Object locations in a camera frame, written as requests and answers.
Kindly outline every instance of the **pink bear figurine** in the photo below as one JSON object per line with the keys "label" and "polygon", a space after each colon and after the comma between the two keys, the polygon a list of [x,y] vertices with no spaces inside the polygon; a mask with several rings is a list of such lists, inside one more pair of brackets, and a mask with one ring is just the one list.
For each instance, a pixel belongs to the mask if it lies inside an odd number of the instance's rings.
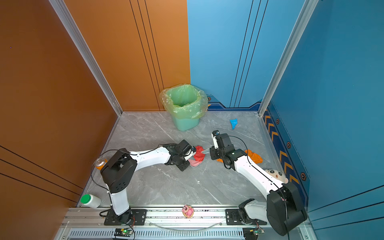
{"label": "pink bear figurine", "polygon": [[193,207],[191,207],[189,205],[184,205],[183,210],[181,210],[181,211],[183,212],[183,215],[186,218],[191,218],[193,216],[193,213],[195,212]]}

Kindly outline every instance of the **green bottle cap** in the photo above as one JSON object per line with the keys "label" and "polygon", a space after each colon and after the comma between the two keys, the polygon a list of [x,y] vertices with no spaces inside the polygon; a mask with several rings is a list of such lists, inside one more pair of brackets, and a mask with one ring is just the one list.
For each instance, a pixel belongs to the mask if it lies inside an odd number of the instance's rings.
{"label": "green bottle cap", "polygon": [[84,196],[81,197],[80,202],[82,204],[86,204],[91,200],[91,196],[89,194],[85,194]]}

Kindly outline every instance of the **crumpled blue paper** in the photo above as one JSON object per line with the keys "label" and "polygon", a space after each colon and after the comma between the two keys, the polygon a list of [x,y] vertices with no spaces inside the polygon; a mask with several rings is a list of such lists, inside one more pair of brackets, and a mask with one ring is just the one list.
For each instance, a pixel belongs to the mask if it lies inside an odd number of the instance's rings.
{"label": "crumpled blue paper", "polygon": [[237,119],[233,119],[233,120],[229,120],[232,124],[232,129],[235,129],[236,125],[237,125]]}

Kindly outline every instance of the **white bottle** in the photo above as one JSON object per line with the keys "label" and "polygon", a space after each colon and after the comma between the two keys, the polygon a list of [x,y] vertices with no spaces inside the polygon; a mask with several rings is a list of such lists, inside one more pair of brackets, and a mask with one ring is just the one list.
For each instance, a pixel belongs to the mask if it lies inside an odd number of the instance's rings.
{"label": "white bottle", "polygon": [[85,194],[84,196],[81,197],[80,202],[83,204],[83,206],[87,206],[95,209],[98,206],[100,206],[101,199],[92,194]]}

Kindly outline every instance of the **crumpled orange paper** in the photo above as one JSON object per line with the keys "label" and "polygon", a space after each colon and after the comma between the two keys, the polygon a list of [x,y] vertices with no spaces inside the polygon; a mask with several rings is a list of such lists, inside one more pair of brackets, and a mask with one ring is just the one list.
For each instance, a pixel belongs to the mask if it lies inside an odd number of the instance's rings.
{"label": "crumpled orange paper", "polygon": [[[249,158],[252,159],[254,163],[262,163],[263,159],[260,157],[259,154],[252,152],[251,150],[247,149],[244,151],[248,154]],[[218,162],[223,162],[221,158],[217,159]]]}

